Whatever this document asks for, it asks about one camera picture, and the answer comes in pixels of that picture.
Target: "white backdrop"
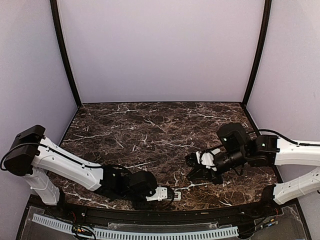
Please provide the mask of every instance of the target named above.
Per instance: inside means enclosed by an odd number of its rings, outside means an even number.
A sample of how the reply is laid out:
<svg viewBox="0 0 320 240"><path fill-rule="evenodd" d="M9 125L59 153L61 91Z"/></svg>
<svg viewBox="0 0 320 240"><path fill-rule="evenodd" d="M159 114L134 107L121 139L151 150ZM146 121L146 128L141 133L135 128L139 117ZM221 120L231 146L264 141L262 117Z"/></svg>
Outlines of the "white backdrop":
<svg viewBox="0 0 320 240"><path fill-rule="evenodd" d="M320 1L273 1L248 110L259 128L320 141ZM285 181L312 167L279 167ZM320 240L320 195L299 198L312 239Z"/></svg>
<svg viewBox="0 0 320 240"><path fill-rule="evenodd" d="M76 112L49 0L2 0L0 7L0 156L36 124L59 143ZM30 186L0 171L0 240L16 239Z"/></svg>
<svg viewBox="0 0 320 240"><path fill-rule="evenodd" d="M82 102L240 102L264 0L59 0Z"/></svg>

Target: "brown marble table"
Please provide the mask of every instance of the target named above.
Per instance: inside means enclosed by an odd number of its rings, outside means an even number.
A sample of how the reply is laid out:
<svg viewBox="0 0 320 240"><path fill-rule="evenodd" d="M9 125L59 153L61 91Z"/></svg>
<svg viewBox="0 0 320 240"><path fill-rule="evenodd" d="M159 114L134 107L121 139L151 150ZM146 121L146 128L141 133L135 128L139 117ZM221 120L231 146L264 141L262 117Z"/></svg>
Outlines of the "brown marble table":
<svg viewBox="0 0 320 240"><path fill-rule="evenodd" d="M230 171L222 185L190 182L185 155L219 145L219 127L237 122L252 130L238 103L90 103L79 109L61 147L91 162L151 171L160 185L182 192L181 201L170 207L173 211L236 206L259 201L263 188L277 181L272 168L246 166L242 176ZM132 210L128 201L109 202L54 173L49 177L68 203Z"/></svg>

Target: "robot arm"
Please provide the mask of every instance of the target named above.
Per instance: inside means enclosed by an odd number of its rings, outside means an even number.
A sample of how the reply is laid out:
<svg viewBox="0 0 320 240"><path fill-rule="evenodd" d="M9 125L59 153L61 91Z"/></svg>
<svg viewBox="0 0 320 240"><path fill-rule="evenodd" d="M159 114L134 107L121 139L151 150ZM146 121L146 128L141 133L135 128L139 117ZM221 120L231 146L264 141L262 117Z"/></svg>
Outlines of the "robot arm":
<svg viewBox="0 0 320 240"><path fill-rule="evenodd" d="M214 184L222 184L223 173L244 164L251 167L308 165L317 168L291 181L270 186L271 191L266 187L264 192L269 193L267 197L277 204L284 204L320 189L320 142L288 141L275 135L250 139L240 123L222 126L217 135L222 143L218 147L224 147L226 151L217 147L187 155L186 163L193 167L187 175L189 180L210 180Z"/></svg>
<svg viewBox="0 0 320 240"><path fill-rule="evenodd" d="M181 199L180 192L158 186L149 171L131 173L121 165L86 161L54 144L44 132L44 127L35 125L19 133L1 161L1 169L23 177L47 205L63 201L63 192L53 185L44 170L70 179L111 201L129 200L137 207L154 200Z"/></svg>

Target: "white panel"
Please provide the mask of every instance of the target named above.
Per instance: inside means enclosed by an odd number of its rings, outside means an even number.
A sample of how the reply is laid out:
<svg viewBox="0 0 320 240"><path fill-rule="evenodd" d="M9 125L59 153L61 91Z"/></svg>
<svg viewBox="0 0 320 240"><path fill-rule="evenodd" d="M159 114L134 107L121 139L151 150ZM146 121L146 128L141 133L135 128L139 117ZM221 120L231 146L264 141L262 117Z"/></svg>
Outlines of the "white panel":
<svg viewBox="0 0 320 240"><path fill-rule="evenodd" d="M320 141L320 1L273 1L263 55L248 109L260 128ZM281 166L289 181L314 167ZM317 193L300 203L312 239L320 239Z"/></svg>
<svg viewBox="0 0 320 240"><path fill-rule="evenodd" d="M241 101L263 0L59 0L84 103Z"/></svg>
<svg viewBox="0 0 320 240"><path fill-rule="evenodd" d="M40 124L58 143L76 104L61 60L49 0L2 0L0 7L0 156L15 136ZM0 239L16 239L28 184L0 171Z"/></svg>

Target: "perforated metal strip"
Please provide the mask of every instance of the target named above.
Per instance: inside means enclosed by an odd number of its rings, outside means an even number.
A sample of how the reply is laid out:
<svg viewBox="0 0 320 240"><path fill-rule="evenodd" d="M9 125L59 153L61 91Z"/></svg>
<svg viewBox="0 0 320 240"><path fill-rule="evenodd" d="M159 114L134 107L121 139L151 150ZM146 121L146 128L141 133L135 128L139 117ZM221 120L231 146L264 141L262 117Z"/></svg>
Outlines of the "perforated metal strip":
<svg viewBox="0 0 320 240"><path fill-rule="evenodd" d="M71 224L47 216L34 214L32 221L63 233L72 234ZM126 232L95 228L94 233L96 239L99 240L215 240L236 237L239 235L237 226L207 231L179 233Z"/></svg>

